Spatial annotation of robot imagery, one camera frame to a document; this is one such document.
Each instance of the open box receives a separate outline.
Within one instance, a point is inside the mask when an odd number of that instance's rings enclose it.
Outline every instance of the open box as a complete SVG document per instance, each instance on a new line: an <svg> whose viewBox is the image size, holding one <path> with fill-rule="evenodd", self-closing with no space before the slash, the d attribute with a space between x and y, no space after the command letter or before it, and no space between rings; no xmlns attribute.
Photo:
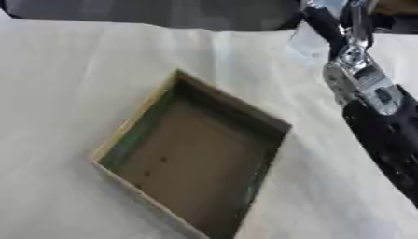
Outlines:
<svg viewBox="0 0 418 239"><path fill-rule="evenodd" d="M91 160L186 237L230 239L289 128L177 71Z"/></svg>

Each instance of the wrinkled fabric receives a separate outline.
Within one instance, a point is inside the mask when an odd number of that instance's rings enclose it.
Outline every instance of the wrinkled fabric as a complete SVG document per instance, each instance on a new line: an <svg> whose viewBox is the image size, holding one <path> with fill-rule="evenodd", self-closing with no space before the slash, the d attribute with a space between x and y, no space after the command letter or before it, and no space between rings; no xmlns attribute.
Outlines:
<svg viewBox="0 0 418 239"><path fill-rule="evenodd" d="M0 21L0 238L183 238L88 153L176 68L293 125L236 238L418 238L418 214L356 142L292 32ZM371 54L418 97L416 35Z"/></svg>

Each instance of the table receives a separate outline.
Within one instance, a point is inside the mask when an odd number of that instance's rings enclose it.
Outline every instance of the table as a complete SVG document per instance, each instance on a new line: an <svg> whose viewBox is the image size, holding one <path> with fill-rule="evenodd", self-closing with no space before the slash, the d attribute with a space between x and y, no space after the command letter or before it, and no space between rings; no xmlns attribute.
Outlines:
<svg viewBox="0 0 418 239"><path fill-rule="evenodd" d="M292 32L0 21L0 238L182 238L87 161L176 67L293 124L236 238L417 238L418 214L343 122ZM416 35L371 54L418 97Z"/></svg>

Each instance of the white table surface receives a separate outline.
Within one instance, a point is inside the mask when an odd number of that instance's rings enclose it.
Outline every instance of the white table surface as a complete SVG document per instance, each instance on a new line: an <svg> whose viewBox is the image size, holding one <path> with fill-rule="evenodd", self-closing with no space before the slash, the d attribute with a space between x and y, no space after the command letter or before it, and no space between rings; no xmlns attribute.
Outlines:
<svg viewBox="0 0 418 239"><path fill-rule="evenodd" d="M418 238L418 213L341 118L291 32L0 21L0 238L182 238L108 185L87 154L176 68L293 124L236 238ZM418 36L372 54L418 96Z"/></svg>

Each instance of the dark background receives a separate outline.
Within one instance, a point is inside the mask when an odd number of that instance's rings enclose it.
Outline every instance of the dark background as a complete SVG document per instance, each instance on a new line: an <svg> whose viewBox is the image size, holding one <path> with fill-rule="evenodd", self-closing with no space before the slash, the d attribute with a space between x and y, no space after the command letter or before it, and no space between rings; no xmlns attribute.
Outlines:
<svg viewBox="0 0 418 239"><path fill-rule="evenodd" d="M297 0L5 0L28 19L141 22L174 28L274 30L298 11Z"/></svg>

